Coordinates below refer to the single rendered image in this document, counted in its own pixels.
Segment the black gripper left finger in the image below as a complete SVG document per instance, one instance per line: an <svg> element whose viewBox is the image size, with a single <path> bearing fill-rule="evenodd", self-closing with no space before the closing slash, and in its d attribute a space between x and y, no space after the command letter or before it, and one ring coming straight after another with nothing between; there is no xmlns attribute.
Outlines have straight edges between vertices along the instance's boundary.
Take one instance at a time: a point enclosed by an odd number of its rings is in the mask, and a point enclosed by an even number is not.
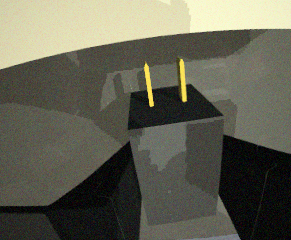
<svg viewBox="0 0 291 240"><path fill-rule="evenodd" d="M0 240L138 240L141 199L128 141L53 204L0 205Z"/></svg>

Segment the two-prong plug with yellow prongs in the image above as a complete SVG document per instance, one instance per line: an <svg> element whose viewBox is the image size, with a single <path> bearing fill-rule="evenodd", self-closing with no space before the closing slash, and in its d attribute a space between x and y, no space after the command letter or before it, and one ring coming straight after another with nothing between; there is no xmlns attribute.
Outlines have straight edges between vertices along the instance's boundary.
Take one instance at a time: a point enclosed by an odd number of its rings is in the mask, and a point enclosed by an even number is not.
<svg viewBox="0 0 291 240"><path fill-rule="evenodd" d="M130 92L128 135L146 219L178 223L217 212L224 115L192 85L176 59L178 85Z"/></svg>

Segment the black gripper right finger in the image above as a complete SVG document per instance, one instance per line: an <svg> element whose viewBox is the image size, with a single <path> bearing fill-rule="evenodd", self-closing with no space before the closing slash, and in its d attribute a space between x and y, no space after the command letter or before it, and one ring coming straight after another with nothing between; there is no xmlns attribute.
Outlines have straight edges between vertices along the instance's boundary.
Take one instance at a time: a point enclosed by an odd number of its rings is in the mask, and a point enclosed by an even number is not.
<svg viewBox="0 0 291 240"><path fill-rule="evenodd" d="M291 155L222 136L218 195L240 240L291 240Z"/></svg>

